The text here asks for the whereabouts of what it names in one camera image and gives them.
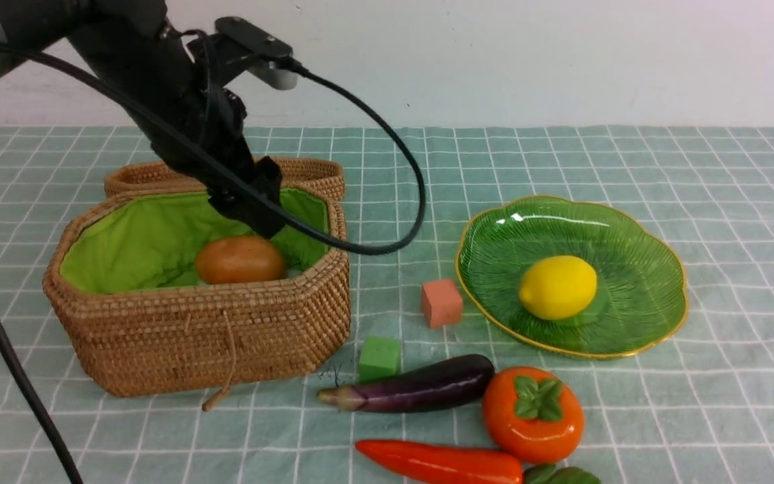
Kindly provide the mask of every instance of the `checkered tablecloth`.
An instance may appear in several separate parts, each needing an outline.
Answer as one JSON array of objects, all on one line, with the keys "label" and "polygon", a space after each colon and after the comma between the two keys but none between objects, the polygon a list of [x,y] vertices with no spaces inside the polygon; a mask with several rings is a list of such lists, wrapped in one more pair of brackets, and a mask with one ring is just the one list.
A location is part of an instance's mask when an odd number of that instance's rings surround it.
[{"label": "checkered tablecloth", "polygon": [[[65,223],[103,198],[102,178],[156,159],[135,128],[0,126],[0,313],[28,374],[91,484],[402,482],[357,454],[360,438],[491,446],[479,405],[414,415],[338,413],[314,392],[351,382],[368,335],[402,340],[405,370],[463,353],[498,368],[538,365],[587,412],[569,459],[605,483],[774,483],[774,128],[402,129],[424,167],[427,223],[405,250],[353,256],[353,333],[322,371],[206,392],[117,399],[89,380],[40,291]],[[397,239],[417,187],[384,132],[248,128],[256,153],[345,166],[349,236]],[[691,314],[635,358],[586,362],[523,346],[466,306],[427,328],[420,285],[454,276],[461,230],[531,194],[602,202],[640,221],[684,261]],[[64,473],[0,357],[0,482]]]}]

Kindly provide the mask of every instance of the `fake vegetable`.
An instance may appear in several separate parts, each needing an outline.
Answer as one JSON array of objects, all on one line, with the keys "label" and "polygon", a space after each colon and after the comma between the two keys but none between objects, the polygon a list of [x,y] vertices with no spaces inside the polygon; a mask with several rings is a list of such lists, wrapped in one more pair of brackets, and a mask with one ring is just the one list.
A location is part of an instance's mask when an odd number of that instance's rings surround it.
[{"label": "fake vegetable", "polygon": [[491,448],[393,439],[360,440],[354,447],[387,471],[426,484],[601,484],[577,467],[543,465],[523,471],[518,457]]},{"label": "fake vegetable", "polygon": [[568,386],[539,368],[507,368],[492,378],[482,417],[498,447],[533,465],[563,460],[584,433],[581,402]]},{"label": "fake vegetable", "polygon": [[257,235],[214,240],[196,256],[196,272],[208,284],[275,281],[286,277],[286,261]]},{"label": "fake vegetable", "polygon": [[523,484],[602,484],[602,481],[582,468],[538,465],[525,471]]},{"label": "fake vegetable", "polygon": [[417,413],[461,407],[481,399],[495,375],[483,355],[463,355],[375,382],[322,389],[322,403],[345,411]]}]

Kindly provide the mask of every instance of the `green basket lining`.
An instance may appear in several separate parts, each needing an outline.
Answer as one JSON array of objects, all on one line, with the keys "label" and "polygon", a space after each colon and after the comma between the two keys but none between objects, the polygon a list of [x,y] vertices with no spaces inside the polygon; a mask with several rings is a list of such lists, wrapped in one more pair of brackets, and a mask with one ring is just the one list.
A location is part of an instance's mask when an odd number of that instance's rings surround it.
[{"label": "green basket lining", "polygon": [[[283,208],[323,232],[329,229],[327,205],[295,189],[280,191]],[[213,240],[252,234],[208,203],[205,192],[142,196],[83,231],[62,260],[59,274],[83,293],[199,285],[196,255]],[[289,268],[306,270],[329,246],[285,227],[271,242]]]}]

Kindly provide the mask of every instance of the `carrot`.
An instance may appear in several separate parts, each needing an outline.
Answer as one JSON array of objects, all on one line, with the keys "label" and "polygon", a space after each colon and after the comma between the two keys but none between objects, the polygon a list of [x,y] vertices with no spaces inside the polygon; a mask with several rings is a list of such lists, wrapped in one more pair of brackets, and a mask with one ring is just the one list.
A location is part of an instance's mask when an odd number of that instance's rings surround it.
[{"label": "carrot", "polygon": [[520,460],[500,450],[456,448],[404,440],[354,444],[381,467],[426,484],[522,484]]}]

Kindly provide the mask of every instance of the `lemon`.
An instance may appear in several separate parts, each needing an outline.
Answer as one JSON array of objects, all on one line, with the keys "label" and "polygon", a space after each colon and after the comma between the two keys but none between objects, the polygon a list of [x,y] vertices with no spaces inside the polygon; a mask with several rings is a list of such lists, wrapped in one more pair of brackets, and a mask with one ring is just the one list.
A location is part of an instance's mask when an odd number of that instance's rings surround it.
[{"label": "lemon", "polygon": [[596,270],[579,257],[544,258],[521,278],[519,300],[532,315],[556,321],[571,318],[596,297]]}]

